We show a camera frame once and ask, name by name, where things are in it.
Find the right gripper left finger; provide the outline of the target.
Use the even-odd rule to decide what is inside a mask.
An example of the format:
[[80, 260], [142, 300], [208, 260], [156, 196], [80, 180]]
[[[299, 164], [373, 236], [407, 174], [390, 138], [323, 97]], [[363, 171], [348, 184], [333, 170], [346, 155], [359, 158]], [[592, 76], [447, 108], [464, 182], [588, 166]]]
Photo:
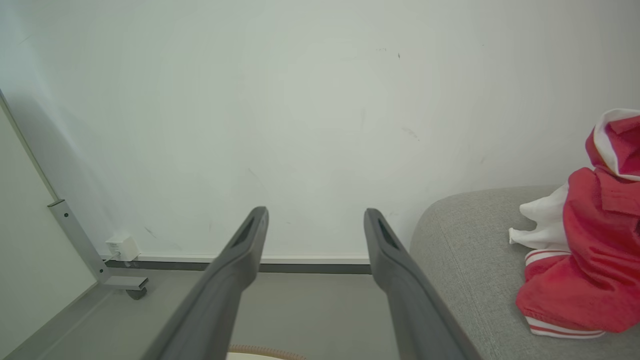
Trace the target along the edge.
[[226, 360], [242, 292], [259, 273], [268, 226], [267, 208], [253, 208], [141, 360]]

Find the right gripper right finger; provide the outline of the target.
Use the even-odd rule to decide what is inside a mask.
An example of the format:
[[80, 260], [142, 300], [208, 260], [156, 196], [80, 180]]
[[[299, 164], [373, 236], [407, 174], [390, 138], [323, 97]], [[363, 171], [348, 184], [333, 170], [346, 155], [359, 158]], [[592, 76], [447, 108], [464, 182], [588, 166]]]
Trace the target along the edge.
[[400, 360], [482, 360], [379, 210], [365, 211], [364, 230], [371, 273], [387, 296]]

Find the red white-striped jacket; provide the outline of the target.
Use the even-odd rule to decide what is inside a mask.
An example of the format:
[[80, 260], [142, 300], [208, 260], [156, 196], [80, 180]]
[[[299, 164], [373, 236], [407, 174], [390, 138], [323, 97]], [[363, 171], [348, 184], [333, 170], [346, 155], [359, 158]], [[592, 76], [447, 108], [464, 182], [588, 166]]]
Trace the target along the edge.
[[640, 110], [604, 113], [579, 168], [548, 196], [519, 207], [534, 230], [509, 229], [529, 248], [516, 306], [530, 332], [591, 339], [640, 324]]

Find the woven laundry basket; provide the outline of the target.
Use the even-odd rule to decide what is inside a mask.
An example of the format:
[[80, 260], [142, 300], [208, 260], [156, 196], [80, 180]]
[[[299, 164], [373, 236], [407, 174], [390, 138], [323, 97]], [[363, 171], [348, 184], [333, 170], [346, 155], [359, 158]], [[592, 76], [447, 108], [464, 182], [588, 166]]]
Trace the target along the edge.
[[307, 360], [290, 351], [270, 347], [233, 344], [229, 346], [225, 360]]

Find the grey white baseboard strip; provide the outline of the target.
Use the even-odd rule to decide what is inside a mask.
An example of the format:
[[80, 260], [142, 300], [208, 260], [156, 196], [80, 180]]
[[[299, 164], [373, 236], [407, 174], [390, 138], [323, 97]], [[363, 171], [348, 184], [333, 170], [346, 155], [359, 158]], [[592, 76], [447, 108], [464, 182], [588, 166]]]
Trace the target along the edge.
[[[214, 254], [173, 256], [142, 253], [125, 261], [101, 255], [109, 268], [142, 269], [149, 271], [204, 271], [215, 259]], [[367, 255], [263, 255], [260, 272], [284, 274], [370, 275]]]

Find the grey fabric sofa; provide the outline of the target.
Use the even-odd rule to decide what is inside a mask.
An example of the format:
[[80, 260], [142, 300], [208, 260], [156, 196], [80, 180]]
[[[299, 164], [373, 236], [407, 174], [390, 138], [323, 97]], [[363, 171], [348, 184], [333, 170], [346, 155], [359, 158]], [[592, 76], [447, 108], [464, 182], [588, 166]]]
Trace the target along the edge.
[[418, 221], [410, 256], [483, 360], [640, 360], [640, 325], [591, 340], [537, 336], [515, 305], [528, 249], [510, 244], [508, 230], [532, 230], [520, 205], [555, 189], [502, 187], [438, 200]]

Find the white wall power adapter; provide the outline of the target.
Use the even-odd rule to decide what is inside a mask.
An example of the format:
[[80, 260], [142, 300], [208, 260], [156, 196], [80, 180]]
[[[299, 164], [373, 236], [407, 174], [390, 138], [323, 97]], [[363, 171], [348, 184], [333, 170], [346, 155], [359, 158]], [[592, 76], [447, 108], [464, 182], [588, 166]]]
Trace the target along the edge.
[[132, 262], [137, 259], [141, 251], [130, 235], [115, 235], [105, 242], [110, 256], [108, 260]]

